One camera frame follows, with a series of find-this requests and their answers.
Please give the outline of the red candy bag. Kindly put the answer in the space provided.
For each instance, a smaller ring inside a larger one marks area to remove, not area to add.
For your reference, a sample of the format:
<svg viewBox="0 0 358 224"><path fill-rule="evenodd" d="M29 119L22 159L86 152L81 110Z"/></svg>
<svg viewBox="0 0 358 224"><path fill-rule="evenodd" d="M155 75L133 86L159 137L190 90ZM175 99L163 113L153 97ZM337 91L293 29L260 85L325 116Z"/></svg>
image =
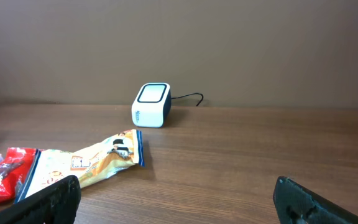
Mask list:
<svg viewBox="0 0 358 224"><path fill-rule="evenodd" d="M0 203L13 199L21 190L38 149L10 147L0 162Z"/></svg>

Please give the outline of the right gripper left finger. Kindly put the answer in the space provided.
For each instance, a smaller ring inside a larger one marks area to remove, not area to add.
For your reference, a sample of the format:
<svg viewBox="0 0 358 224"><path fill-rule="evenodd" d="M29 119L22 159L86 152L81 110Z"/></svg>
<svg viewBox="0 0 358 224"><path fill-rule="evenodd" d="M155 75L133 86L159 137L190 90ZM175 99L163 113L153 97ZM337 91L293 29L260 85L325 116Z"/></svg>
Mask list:
<svg viewBox="0 0 358 224"><path fill-rule="evenodd" d="M0 224L72 224L80 200L79 180L69 175L0 211Z"/></svg>

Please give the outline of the white barcode scanner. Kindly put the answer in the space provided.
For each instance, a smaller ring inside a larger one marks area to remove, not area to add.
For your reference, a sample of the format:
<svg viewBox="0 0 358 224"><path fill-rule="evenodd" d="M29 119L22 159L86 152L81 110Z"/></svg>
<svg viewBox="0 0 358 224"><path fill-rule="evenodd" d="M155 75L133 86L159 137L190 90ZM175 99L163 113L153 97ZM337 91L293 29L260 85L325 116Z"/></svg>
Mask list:
<svg viewBox="0 0 358 224"><path fill-rule="evenodd" d="M132 104L132 122L142 128L161 128L171 105L172 97L168 83L146 83Z"/></svg>

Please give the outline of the cream yellow snack bag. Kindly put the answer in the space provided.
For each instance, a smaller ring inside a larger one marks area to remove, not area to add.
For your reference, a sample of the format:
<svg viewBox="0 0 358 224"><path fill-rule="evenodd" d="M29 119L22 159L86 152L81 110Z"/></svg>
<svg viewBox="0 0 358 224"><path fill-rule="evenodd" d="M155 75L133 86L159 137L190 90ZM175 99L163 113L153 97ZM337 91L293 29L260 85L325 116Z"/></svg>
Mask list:
<svg viewBox="0 0 358 224"><path fill-rule="evenodd" d="M15 203L74 175L81 188L108 179L134 165L144 166L142 131L120 132L76 152L58 149L36 150L21 191Z"/></svg>

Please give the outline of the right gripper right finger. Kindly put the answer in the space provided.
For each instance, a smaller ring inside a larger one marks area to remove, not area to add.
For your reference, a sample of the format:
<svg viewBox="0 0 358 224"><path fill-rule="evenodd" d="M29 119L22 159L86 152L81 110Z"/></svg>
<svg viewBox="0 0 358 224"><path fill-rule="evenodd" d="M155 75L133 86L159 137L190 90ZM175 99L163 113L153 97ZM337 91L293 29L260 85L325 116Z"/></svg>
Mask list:
<svg viewBox="0 0 358 224"><path fill-rule="evenodd" d="M275 184L273 203L281 224L358 224L358 216L288 177Z"/></svg>

